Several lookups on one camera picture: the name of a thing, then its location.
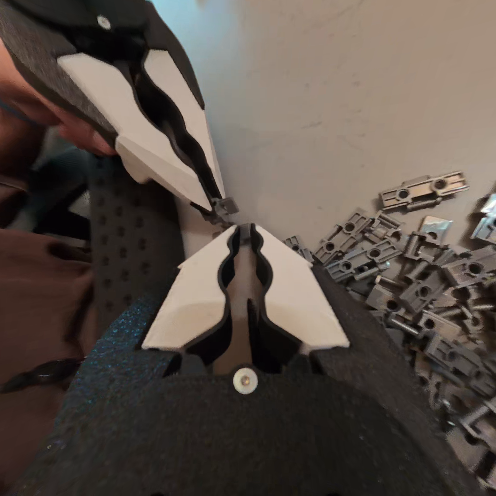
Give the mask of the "blue wristband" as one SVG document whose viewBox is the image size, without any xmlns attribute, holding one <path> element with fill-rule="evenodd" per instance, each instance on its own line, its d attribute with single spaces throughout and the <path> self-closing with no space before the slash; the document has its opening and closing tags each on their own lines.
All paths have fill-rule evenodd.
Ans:
<svg viewBox="0 0 496 496">
<path fill-rule="evenodd" d="M 25 115 L 24 113 L 22 113 L 21 111 L 15 109 L 15 108 L 9 106 L 8 104 L 3 102 L 2 100 L 1 100 L 1 109 L 5 112 L 9 113 L 10 115 L 14 116 L 16 119 L 18 119 L 20 121 L 26 122 L 32 126 L 40 126 L 38 123 L 36 123 L 32 119 L 30 119 L 27 115 Z"/>
</svg>

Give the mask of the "person's left forearm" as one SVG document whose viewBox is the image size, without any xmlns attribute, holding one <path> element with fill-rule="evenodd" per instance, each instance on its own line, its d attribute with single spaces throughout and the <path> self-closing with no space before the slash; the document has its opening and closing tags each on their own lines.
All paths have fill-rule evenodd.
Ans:
<svg viewBox="0 0 496 496">
<path fill-rule="evenodd" d="M 20 183 L 36 163 L 50 125 L 32 126 L 1 109 L 1 182 Z"/>
</svg>

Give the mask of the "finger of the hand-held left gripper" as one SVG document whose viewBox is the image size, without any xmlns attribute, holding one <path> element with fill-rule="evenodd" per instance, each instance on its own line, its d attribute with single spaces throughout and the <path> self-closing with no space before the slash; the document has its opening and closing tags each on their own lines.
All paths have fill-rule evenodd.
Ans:
<svg viewBox="0 0 496 496">
<path fill-rule="evenodd" d="M 145 116 L 131 83 L 115 66 L 78 53 L 58 58 L 59 66 L 117 132 L 115 150 L 138 183 L 151 179 L 176 196 L 211 210 L 196 174 L 171 148 L 165 133 Z"/>
<path fill-rule="evenodd" d="M 225 199 L 226 193 L 206 113 L 168 51 L 150 49 L 142 64 L 144 83 L 157 90 L 159 103 L 152 109 L 162 118 L 160 127 L 179 160 L 197 176 L 209 199 Z"/>
</svg>

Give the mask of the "person's left hand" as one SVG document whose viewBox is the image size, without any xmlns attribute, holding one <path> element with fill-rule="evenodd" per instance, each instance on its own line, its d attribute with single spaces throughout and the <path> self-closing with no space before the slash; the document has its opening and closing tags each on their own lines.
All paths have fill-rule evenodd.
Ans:
<svg viewBox="0 0 496 496">
<path fill-rule="evenodd" d="M 37 124 L 56 127 L 63 139 L 79 149 L 98 156 L 117 154 L 90 124 L 51 103 L 34 90 L 15 67 L 3 41 L 1 41 L 1 100 Z"/>
</svg>

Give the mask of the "black perforated foam pad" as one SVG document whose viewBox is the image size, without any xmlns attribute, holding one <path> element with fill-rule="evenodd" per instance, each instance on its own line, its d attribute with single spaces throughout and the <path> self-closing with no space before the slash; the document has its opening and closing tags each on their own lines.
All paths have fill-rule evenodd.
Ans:
<svg viewBox="0 0 496 496">
<path fill-rule="evenodd" d="M 185 260 L 175 197 L 137 183 L 119 157 L 88 159 L 91 253 L 101 332 L 139 297 L 161 294 Z"/>
</svg>

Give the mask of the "pile of grey track links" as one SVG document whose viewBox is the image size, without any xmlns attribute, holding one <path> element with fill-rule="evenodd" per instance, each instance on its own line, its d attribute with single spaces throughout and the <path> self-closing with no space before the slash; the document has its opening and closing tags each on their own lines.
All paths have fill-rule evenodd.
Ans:
<svg viewBox="0 0 496 496">
<path fill-rule="evenodd" d="M 314 251 L 283 243 L 344 287 L 385 328 L 429 396 L 456 457 L 495 495 L 495 195 L 486 197 L 471 249 L 446 243 L 453 220 L 417 229 L 391 213 L 433 209 L 467 191 L 462 171 L 425 175 L 356 208 Z"/>
</svg>

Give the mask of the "grey desk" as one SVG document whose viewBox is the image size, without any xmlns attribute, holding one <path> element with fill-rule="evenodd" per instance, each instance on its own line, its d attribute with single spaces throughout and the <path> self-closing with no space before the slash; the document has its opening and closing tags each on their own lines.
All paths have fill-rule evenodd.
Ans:
<svg viewBox="0 0 496 496">
<path fill-rule="evenodd" d="M 154 1 L 199 82 L 238 222 L 311 250 L 378 193 L 462 171 L 469 189 L 395 216 L 477 248 L 495 187 L 495 1 Z"/>
</svg>

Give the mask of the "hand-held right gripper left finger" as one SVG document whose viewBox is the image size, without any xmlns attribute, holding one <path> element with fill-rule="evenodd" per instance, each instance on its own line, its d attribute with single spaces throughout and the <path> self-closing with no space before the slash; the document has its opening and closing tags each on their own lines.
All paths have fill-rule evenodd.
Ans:
<svg viewBox="0 0 496 496">
<path fill-rule="evenodd" d="M 239 241 L 239 226 L 231 226 L 178 266 L 143 350 L 195 355 L 210 365 L 228 349 L 232 315 L 227 288 L 235 276 Z"/>
</svg>

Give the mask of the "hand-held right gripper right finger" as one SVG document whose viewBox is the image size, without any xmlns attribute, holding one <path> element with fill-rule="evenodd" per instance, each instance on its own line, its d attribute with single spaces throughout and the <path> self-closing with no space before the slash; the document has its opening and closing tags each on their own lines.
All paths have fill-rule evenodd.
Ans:
<svg viewBox="0 0 496 496">
<path fill-rule="evenodd" d="M 348 348 L 312 264 L 257 224 L 251 224 L 250 235 L 262 286 L 258 329 L 263 346 L 272 355 Z"/>
</svg>

